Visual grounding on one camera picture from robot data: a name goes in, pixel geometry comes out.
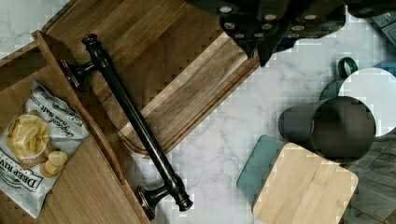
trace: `bag of chips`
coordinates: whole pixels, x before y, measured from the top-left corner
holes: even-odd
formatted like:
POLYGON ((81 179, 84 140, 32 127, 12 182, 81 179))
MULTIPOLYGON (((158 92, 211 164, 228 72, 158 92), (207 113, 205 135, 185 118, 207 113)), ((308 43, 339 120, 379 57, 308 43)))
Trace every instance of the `bag of chips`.
POLYGON ((36 218, 46 194, 89 134, 66 102, 36 81, 32 90, 0 136, 0 190, 36 218))

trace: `dark gray mug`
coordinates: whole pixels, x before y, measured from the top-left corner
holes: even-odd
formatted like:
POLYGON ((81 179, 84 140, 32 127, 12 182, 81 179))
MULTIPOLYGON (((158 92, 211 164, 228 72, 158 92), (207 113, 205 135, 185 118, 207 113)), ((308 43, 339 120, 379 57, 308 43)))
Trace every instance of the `dark gray mug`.
POLYGON ((348 164, 369 150, 375 138, 375 119, 361 101, 339 96, 285 110, 278 129, 286 141, 348 164))

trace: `dark blue object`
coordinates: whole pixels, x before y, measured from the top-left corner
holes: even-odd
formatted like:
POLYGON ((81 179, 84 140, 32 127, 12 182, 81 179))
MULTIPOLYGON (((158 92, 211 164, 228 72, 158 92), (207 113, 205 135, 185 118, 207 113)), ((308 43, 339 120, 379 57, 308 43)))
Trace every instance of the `dark blue object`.
POLYGON ((241 175, 236 181, 236 186, 244 193, 250 204, 254 203, 261 191, 262 185, 276 161, 278 151, 284 144, 283 141, 263 135, 253 148, 241 175))
POLYGON ((376 65, 375 67, 384 69, 384 70, 392 73, 394 76, 396 76, 396 60, 380 63, 380 64, 376 65))

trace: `wooden board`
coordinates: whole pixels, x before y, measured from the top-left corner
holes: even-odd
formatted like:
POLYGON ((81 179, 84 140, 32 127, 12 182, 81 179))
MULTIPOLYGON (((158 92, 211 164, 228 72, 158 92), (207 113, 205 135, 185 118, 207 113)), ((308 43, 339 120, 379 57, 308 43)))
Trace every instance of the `wooden board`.
MULTIPOLYGON (((98 34, 168 152, 259 66, 218 23, 181 0, 76 0, 44 31, 64 42, 80 63, 89 59, 81 38, 98 34)), ((130 151, 147 156, 102 76, 95 73, 90 83, 130 151)))
MULTIPOLYGON (((85 102, 86 98, 78 98, 52 55, 52 52, 56 52, 57 56, 67 52, 61 50, 60 44, 47 46, 47 42, 50 40, 36 33, 33 44, 0 61, 0 99, 6 105, 0 112, 0 132, 30 96, 34 79, 75 110, 86 110, 81 102, 85 102)), ((105 134, 94 128, 98 125, 91 116, 87 116, 87 113, 80 115, 91 135, 67 163, 47 195, 39 217, 33 219, 6 194, 0 192, 0 223, 149 223, 128 183, 123 179, 123 172, 114 169, 122 167, 113 164, 117 157, 107 160, 104 155, 111 156, 109 153, 112 146, 105 134)), ((110 134, 112 128, 107 128, 106 134, 110 134)), ((120 139, 111 140, 118 141, 122 146, 120 139)), ((130 157, 127 156, 123 162, 131 162, 130 157)))
POLYGON ((253 205, 253 215, 266 224, 335 224, 357 185, 355 174, 288 143, 253 205))

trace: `screw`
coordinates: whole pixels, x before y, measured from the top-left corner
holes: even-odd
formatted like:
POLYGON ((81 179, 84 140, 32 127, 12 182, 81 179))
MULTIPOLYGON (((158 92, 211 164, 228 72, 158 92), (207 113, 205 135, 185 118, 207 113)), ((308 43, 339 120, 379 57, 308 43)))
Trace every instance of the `screw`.
POLYGON ((224 28, 226 28, 227 30, 232 30, 233 28, 235 28, 235 23, 234 22, 225 22, 224 28))
POLYGON ((241 38, 243 38, 243 37, 245 37, 244 34, 236 34, 236 35, 235 35, 235 38, 238 38, 238 39, 241 39, 241 38))
POLYGON ((304 19, 306 20, 306 21, 312 21, 312 20, 314 20, 314 19, 316 19, 317 18, 317 15, 306 15, 305 17, 304 17, 304 19))
POLYGON ((264 18, 265 18, 267 21, 273 21, 274 19, 277 18, 277 15, 274 15, 274 14, 267 14, 267 15, 265 15, 264 18))
POLYGON ((359 13, 360 13, 360 14, 367 14, 367 13, 370 13, 370 12, 372 12, 372 11, 373 11, 372 8, 370 8, 370 7, 365 7, 364 9, 360 10, 359 13))
POLYGON ((264 36, 264 34, 263 34, 263 33, 257 33, 257 34, 254 34, 254 36, 255 36, 255 37, 258 37, 258 38, 261 38, 261 37, 264 36))
POLYGON ((263 30, 269 30, 271 28, 272 28, 272 24, 270 24, 270 23, 265 23, 262 25, 263 30))
POLYGON ((220 10, 220 12, 222 12, 222 13, 229 13, 229 12, 231 12, 233 9, 232 9, 231 7, 224 6, 224 7, 221 7, 219 10, 220 10))
POLYGON ((298 38, 298 37, 300 37, 300 35, 297 34, 288 35, 288 38, 298 38))
POLYGON ((293 31, 302 31, 303 29, 305 29, 305 27, 302 25, 296 25, 291 27, 291 30, 293 31))

